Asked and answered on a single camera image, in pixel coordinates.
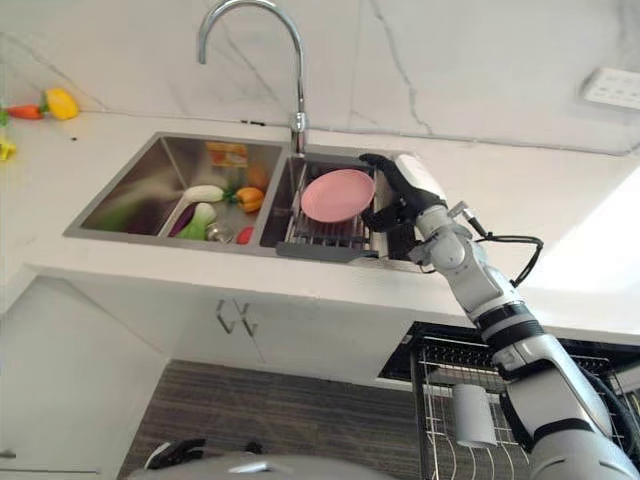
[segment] green vegetable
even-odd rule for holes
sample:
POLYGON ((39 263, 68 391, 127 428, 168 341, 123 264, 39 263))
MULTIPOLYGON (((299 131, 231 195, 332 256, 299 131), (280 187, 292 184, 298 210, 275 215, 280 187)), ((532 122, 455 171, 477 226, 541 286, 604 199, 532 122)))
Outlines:
POLYGON ((178 238, 188 238, 191 240, 206 240, 205 229, 207 225, 216 219, 216 211, 208 203, 199 203, 193 212, 193 218, 176 235, 178 238))

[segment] white cup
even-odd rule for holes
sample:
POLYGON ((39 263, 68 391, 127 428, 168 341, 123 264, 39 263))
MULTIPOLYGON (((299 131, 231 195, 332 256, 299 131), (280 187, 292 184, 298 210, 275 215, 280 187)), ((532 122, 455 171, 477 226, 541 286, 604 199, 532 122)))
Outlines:
POLYGON ((478 385, 454 386, 453 418, 458 445, 471 448, 497 445, 489 397, 484 388, 478 385))

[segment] wall socket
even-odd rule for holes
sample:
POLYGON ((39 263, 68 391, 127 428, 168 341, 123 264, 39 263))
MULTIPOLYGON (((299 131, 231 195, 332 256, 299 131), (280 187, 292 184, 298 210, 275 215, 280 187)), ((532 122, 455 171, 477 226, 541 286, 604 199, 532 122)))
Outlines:
POLYGON ((585 82, 582 96, 590 102, 640 110, 640 73, 600 68, 585 82))

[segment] yellow bell pepper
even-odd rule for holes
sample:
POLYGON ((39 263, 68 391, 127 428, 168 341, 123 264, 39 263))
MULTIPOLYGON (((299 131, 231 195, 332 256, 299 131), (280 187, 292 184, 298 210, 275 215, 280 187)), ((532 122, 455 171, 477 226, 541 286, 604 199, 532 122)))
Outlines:
POLYGON ((260 210, 264 193, 255 187, 245 187, 236 192, 235 198, 242 205, 245 213, 251 213, 260 210))
POLYGON ((16 146, 7 140, 0 140, 0 161, 6 161, 13 153, 16 152, 16 146))
POLYGON ((78 105, 71 95, 62 88, 44 91, 46 109, 58 120, 67 120, 78 115, 78 105))

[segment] cabinet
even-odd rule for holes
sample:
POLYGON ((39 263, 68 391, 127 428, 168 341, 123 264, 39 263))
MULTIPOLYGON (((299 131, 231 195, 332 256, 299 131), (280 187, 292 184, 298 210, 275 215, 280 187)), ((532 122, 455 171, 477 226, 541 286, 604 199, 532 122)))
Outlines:
POLYGON ((164 355, 372 384, 412 323, 401 309, 108 279, 75 285, 164 355))
POLYGON ((63 280, 39 278, 0 324, 0 478, 116 478, 166 360, 63 280))
POLYGON ((251 367, 261 361, 253 339, 240 322, 234 299, 206 292, 186 319, 173 357, 238 367, 251 367))
POLYGON ((325 300, 249 303, 247 321, 272 370, 372 384, 411 326, 410 315, 325 300))

